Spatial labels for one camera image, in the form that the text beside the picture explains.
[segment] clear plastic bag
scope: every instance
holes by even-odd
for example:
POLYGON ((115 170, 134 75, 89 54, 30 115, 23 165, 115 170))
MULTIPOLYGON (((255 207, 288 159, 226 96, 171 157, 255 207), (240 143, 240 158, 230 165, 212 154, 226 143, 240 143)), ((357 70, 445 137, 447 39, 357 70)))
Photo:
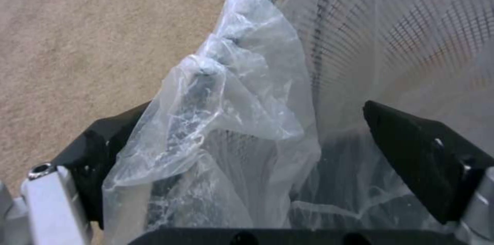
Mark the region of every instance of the clear plastic bag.
POLYGON ((302 228, 448 231, 376 148, 368 99, 440 120, 494 155, 494 0, 273 0, 304 47, 321 161, 302 228))
POLYGON ((269 0, 226 0, 214 34, 165 78, 107 176, 105 239, 289 226, 289 193, 319 156, 296 31, 269 0))

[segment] beige carpet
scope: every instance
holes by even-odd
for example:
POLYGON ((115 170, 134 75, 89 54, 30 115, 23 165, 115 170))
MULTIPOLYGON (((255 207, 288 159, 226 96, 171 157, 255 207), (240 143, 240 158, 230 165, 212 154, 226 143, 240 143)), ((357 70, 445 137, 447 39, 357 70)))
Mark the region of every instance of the beige carpet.
POLYGON ((151 99, 224 0, 0 0, 0 179, 18 194, 94 120, 151 99))

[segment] trash can liner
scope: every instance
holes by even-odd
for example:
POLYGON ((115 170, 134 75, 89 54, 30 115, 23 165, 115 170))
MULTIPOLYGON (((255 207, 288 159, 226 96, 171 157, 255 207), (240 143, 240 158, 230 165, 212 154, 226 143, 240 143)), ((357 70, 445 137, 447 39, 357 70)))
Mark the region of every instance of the trash can liner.
POLYGON ((289 226, 289 193, 320 153, 296 31, 269 0, 226 0, 215 32, 164 79, 104 181, 105 239, 289 226))

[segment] bolt hole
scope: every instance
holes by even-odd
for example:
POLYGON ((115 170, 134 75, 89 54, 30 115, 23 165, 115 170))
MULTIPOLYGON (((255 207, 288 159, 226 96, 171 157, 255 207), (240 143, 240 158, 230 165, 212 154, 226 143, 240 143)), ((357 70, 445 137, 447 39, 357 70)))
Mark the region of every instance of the bolt hole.
POLYGON ((343 238, 343 245, 372 245, 362 234, 350 233, 343 238))
POLYGON ((39 166, 34 167, 34 168, 32 169, 32 171, 33 171, 34 173, 42 173, 42 172, 44 172, 44 171, 48 170, 50 167, 51 167, 51 165, 50 165, 50 164, 45 163, 45 164, 41 164, 41 165, 39 165, 39 166))
POLYGON ((252 233, 241 231, 232 238, 230 245, 259 245, 259 241, 252 233))

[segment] plastic bag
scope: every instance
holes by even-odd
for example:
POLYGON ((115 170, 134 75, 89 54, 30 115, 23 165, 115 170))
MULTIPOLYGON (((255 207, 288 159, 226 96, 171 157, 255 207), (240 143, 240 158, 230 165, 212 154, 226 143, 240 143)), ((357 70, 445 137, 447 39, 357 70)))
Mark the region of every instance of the plastic bag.
POLYGON ((440 120, 494 155, 494 0, 273 0, 297 29, 321 161, 292 226, 447 231, 376 148, 372 99, 440 120))
POLYGON ((320 156, 296 31, 269 0, 226 0, 173 68, 103 184, 105 239, 159 227, 289 226, 320 156))

